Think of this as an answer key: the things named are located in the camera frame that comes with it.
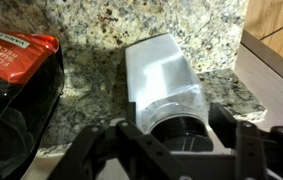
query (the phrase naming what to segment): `backsplash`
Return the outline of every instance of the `backsplash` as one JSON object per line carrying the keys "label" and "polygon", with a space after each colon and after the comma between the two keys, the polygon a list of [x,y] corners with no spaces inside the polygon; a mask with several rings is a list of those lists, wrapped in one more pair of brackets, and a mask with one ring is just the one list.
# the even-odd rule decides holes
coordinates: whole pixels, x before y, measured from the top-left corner
{"label": "backsplash", "polygon": [[65,88],[43,146],[125,116],[124,50],[171,33],[197,73],[234,68],[248,0],[0,0],[0,30],[54,35]]}

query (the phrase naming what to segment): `black lid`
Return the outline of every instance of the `black lid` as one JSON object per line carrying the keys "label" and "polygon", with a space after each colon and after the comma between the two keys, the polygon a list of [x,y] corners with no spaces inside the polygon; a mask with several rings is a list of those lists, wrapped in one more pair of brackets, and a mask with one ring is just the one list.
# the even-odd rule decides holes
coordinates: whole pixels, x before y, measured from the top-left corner
{"label": "black lid", "polygon": [[194,117],[181,116],[164,120],[150,132],[170,151],[212,151],[213,143],[205,124]]}

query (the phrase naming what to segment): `wooden cabinet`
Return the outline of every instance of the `wooden cabinet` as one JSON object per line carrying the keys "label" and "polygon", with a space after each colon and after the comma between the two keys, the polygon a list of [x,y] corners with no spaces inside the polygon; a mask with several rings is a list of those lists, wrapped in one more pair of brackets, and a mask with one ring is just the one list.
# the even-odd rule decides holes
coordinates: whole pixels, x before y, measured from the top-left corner
{"label": "wooden cabinet", "polygon": [[[244,29],[257,39],[283,26],[283,0],[250,0]],[[262,40],[283,57],[283,29]]]}

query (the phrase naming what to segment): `white label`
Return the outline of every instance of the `white label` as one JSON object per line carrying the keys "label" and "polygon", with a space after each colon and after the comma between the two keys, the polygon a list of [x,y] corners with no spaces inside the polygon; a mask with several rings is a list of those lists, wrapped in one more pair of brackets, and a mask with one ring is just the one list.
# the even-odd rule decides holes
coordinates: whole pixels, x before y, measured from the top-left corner
{"label": "white label", "polygon": [[17,45],[17,46],[20,46],[20,47],[22,47],[23,49],[25,49],[26,47],[28,47],[29,44],[30,44],[29,42],[26,42],[26,41],[24,41],[24,40],[22,40],[22,39],[19,39],[19,38],[17,38],[17,37],[10,36],[10,35],[4,34],[4,33],[0,33],[0,39],[5,40],[5,41],[8,41],[8,42],[10,42],[10,43],[12,43],[12,44],[15,44],[15,45]]}

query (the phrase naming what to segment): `plastic container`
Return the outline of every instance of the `plastic container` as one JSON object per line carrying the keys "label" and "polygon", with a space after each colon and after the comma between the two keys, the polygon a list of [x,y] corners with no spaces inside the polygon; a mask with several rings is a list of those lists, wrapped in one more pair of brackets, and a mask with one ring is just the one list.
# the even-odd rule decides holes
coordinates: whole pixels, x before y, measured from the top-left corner
{"label": "plastic container", "polygon": [[[199,132],[198,127],[203,127],[206,132],[208,121],[201,82],[171,34],[127,48],[126,64],[129,101],[136,102],[136,125],[143,133],[151,133],[158,127],[156,134],[160,129],[166,136],[158,139],[173,136],[177,141],[183,141],[185,136],[207,137],[207,133],[193,133]],[[172,127],[162,129],[161,123]],[[173,129],[174,126],[179,129],[164,132],[164,129]]]}

